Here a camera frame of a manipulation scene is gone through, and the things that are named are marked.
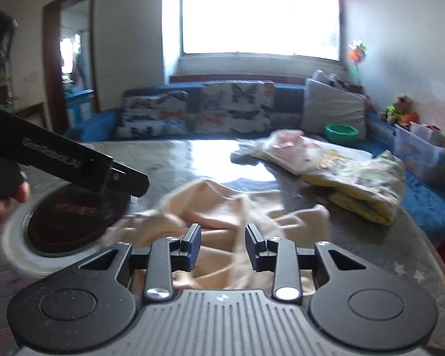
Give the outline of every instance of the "doorway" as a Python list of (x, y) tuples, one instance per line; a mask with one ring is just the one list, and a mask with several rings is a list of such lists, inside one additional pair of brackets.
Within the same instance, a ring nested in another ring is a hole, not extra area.
[(94, 0), (55, 0), (43, 9), (43, 64), (54, 132), (100, 111), (94, 68)]

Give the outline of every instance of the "yellow floral blanket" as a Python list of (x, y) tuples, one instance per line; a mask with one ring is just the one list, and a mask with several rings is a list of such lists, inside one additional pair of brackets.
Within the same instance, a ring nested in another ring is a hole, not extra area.
[(327, 151), (319, 169), (302, 174), (312, 185), (334, 187), (334, 204), (363, 218), (391, 225), (406, 191), (405, 166), (389, 151), (378, 157), (354, 162)]

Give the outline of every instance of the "gray pillow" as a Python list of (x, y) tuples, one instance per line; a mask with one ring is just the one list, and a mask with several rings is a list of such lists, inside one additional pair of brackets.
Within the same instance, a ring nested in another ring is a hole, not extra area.
[(345, 124), (359, 130), (359, 140), (366, 140), (366, 121), (362, 98), (350, 92), (308, 79), (301, 129), (306, 133), (324, 134), (325, 126)]

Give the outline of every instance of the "white wall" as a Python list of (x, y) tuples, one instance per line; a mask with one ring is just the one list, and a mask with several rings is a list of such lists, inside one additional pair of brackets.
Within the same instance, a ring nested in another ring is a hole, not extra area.
[(162, 43), (165, 83), (177, 69), (181, 48), (180, 0), (162, 0)]
[(346, 39), (362, 39), (361, 79), (378, 110), (415, 101), (422, 122), (445, 134), (445, 0), (344, 0)]
[[(11, 51), (20, 105), (45, 101), (42, 10), (53, 0), (0, 0), (18, 29)], [(163, 82), (162, 0), (95, 0), (95, 71), (101, 108), (120, 103), (122, 91)]]

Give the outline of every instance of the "plastic storage box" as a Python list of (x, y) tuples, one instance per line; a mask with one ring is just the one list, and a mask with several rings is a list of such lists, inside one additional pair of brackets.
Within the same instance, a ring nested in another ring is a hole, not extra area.
[(442, 147), (442, 144), (445, 141), (445, 137), (442, 135), (442, 133), (417, 123), (412, 123), (411, 133), (425, 140), (426, 142), (433, 144), (434, 146)]
[(93, 117), (94, 90), (79, 91), (66, 97), (69, 128)]
[(394, 155), (402, 159), (406, 170), (424, 183), (438, 183), (445, 177), (445, 137), (438, 134), (435, 146), (396, 126)]

